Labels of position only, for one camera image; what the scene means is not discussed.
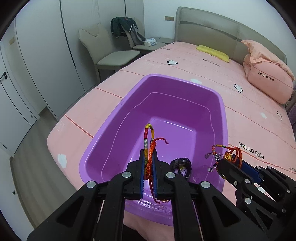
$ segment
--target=dark jacket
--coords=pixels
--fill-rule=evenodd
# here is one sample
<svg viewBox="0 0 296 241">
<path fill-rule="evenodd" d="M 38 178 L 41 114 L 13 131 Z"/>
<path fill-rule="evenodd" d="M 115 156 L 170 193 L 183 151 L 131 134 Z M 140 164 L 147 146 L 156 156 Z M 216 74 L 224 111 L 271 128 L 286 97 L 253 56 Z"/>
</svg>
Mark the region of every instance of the dark jacket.
<svg viewBox="0 0 296 241">
<path fill-rule="evenodd" d="M 126 36 L 123 28 L 130 32 L 132 26 L 137 27 L 136 22 L 132 18 L 116 17 L 111 20 L 111 33 L 118 38 L 119 36 Z"/>
</svg>

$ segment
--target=bed mattress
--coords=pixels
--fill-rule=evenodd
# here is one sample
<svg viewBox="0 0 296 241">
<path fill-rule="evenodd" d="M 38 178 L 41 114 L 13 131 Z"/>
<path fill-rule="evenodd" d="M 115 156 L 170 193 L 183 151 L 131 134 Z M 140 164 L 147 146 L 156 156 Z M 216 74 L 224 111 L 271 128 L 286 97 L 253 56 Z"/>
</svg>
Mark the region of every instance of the bed mattress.
<svg viewBox="0 0 296 241">
<path fill-rule="evenodd" d="M 225 105 L 228 145 L 240 147 L 243 159 L 252 166 L 269 165 L 295 179 L 296 142 L 284 107 L 251 85 L 239 63 L 224 62 L 196 50 L 192 44 L 173 42 L 144 55 L 95 87 L 51 131 L 47 139 L 49 151 L 76 189 L 84 184 L 79 161 L 90 141 L 122 98 L 144 76 L 154 73 L 217 91 Z M 234 192 L 226 181 L 223 194 L 233 203 Z"/>
</svg>

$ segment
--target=blue gripper pad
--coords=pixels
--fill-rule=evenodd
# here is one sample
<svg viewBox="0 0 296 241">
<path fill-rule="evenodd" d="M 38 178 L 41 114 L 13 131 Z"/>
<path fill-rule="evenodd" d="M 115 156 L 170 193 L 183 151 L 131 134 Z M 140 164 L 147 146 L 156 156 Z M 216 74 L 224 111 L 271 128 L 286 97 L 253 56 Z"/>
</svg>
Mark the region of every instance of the blue gripper pad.
<svg viewBox="0 0 296 241">
<path fill-rule="evenodd" d="M 144 169 L 145 169 L 145 156 L 142 155 L 142 168 L 141 168 L 141 178 L 140 178 L 140 195 L 143 198 L 144 194 Z"/>
<path fill-rule="evenodd" d="M 242 168 L 241 170 L 245 173 L 247 173 L 249 176 L 251 176 L 254 179 L 254 182 L 257 184 L 260 184 L 262 179 L 259 176 L 259 171 L 252 167 L 250 164 L 246 163 L 244 160 L 242 161 Z"/>
<path fill-rule="evenodd" d="M 154 159 L 154 155 L 152 155 L 153 192 L 154 192 L 154 197 L 157 198 L 157 178 L 156 178 L 156 168 L 154 167 L 155 167 L 155 159 Z"/>
</svg>

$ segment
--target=plastic tub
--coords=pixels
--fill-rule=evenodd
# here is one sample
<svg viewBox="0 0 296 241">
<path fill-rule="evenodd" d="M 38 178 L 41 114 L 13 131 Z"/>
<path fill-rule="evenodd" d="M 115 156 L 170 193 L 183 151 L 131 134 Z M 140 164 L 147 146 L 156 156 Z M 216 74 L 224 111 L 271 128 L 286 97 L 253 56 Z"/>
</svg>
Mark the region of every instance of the plastic tub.
<svg viewBox="0 0 296 241">
<path fill-rule="evenodd" d="M 208 172 L 213 156 L 205 159 L 214 144 L 228 145 L 226 115 L 221 96 L 207 87 L 185 80 L 151 74 L 140 80 L 103 123 L 87 147 L 79 164 L 86 183 L 109 181 L 138 160 L 144 148 L 144 128 L 151 123 L 158 159 L 170 163 L 187 157 L 192 163 L 190 182 L 207 180 L 222 191 L 224 180 L 217 172 Z M 148 220 L 173 225 L 171 203 L 157 204 L 148 181 L 140 201 L 126 201 L 125 210 Z"/>
</svg>

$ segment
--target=bed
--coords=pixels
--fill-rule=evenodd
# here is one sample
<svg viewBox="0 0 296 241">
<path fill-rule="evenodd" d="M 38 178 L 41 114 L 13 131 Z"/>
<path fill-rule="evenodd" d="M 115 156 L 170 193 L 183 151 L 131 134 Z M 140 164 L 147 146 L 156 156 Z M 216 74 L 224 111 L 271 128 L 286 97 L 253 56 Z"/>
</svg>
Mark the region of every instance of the bed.
<svg viewBox="0 0 296 241">
<path fill-rule="evenodd" d="M 287 62 L 279 48 L 247 26 L 210 12 L 179 7 L 175 42 L 144 55 L 99 84 L 61 118 L 48 136 L 49 151 L 73 186 L 79 189 L 84 184 L 79 175 L 79 161 L 100 126 L 144 76 L 154 73 L 217 91 L 225 105 L 229 146 L 240 147 L 243 159 L 252 166 L 269 165 L 295 179 L 296 142 L 287 113 L 284 106 L 247 81 L 242 66 L 247 48 L 240 43 L 242 39 L 262 43 Z M 231 60 L 227 63 L 197 51 L 196 45 L 222 51 Z M 224 183 L 223 194 L 233 203 L 236 202 L 234 191 L 232 185 Z M 154 204 L 147 208 L 157 210 Z M 141 217 L 125 214 L 126 225 L 155 240 L 141 227 L 148 225 L 147 222 Z M 173 237 L 171 228 L 151 225 L 164 236 Z"/>
</svg>

